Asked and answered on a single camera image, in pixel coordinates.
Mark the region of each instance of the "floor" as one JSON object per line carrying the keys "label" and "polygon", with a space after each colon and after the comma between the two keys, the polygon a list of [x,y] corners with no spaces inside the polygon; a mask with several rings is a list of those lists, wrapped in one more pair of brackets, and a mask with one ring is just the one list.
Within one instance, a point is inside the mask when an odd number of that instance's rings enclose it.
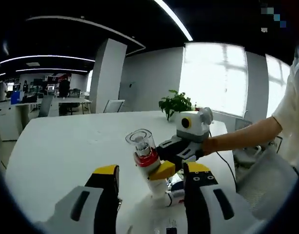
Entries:
{"label": "floor", "polygon": [[[88,114],[88,113],[89,111],[87,109],[84,109],[84,114]],[[82,115],[82,106],[80,105],[79,108],[74,108],[72,114]],[[38,116],[38,111],[35,111],[34,113],[31,113],[29,115],[30,119],[36,118],[37,116]],[[0,139],[0,171],[2,175],[5,175],[8,161],[15,144],[16,141],[1,141]]]}

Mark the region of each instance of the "green plant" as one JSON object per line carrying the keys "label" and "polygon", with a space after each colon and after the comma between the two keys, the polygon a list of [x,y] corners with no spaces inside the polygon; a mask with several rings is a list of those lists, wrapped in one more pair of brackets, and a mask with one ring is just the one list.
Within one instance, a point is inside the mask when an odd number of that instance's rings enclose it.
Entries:
{"label": "green plant", "polygon": [[189,97],[185,97],[185,93],[179,94],[176,90],[169,90],[174,94],[174,97],[163,97],[159,101],[159,107],[162,112],[165,112],[167,120],[174,114],[174,112],[191,111],[192,103]]}

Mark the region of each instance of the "window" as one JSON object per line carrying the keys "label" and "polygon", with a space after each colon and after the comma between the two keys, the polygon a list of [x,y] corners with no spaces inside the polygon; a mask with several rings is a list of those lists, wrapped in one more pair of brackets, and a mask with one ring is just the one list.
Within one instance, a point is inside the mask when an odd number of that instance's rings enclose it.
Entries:
{"label": "window", "polygon": [[90,92],[90,89],[91,89],[92,74],[93,74],[93,70],[91,70],[89,72],[89,74],[87,74],[87,83],[86,83],[86,91],[87,92]]}
{"label": "window", "polygon": [[186,44],[179,91],[185,92],[193,105],[243,117],[247,86],[243,47],[218,43]]}
{"label": "window", "polygon": [[13,91],[13,86],[14,86],[13,82],[7,83],[7,91]]}
{"label": "window", "polygon": [[269,80],[267,117],[270,117],[285,94],[290,68],[277,58],[269,55],[265,57]]}

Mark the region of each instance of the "ceiling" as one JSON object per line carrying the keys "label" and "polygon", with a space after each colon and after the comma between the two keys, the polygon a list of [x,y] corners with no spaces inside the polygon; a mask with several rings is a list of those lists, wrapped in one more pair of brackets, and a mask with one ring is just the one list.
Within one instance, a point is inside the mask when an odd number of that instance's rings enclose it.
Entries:
{"label": "ceiling", "polygon": [[[257,54],[270,54],[291,63],[292,33],[280,28],[271,15],[261,14],[258,0],[164,0],[183,22],[194,41],[238,44]],[[22,4],[0,11],[0,62],[22,56],[60,55],[95,59],[107,38],[128,45],[127,56],[152,50],[183,46],[188,42],[173,20],[153,0],[108,0],[81,5],[42,7]],[[38,62],[29,67],[26,63]],[[8,78],[31,68],[90,71],[94,62],[71,58],[25,58],[0,64]]]}

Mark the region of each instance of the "white sleeve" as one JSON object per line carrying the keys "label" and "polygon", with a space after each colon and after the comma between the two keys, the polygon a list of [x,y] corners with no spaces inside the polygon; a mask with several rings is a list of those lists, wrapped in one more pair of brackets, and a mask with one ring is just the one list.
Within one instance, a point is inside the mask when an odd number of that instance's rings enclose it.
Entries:
{"label": "white sleeve", "polygon": [[297,94],[292,81],[292,75],[290,74],[287,80],[285,95],[272,114],[276,121],[281,125],[282,133],[286,136],[289,136],[293,130],[293,125],[296,118],[296,95]]}

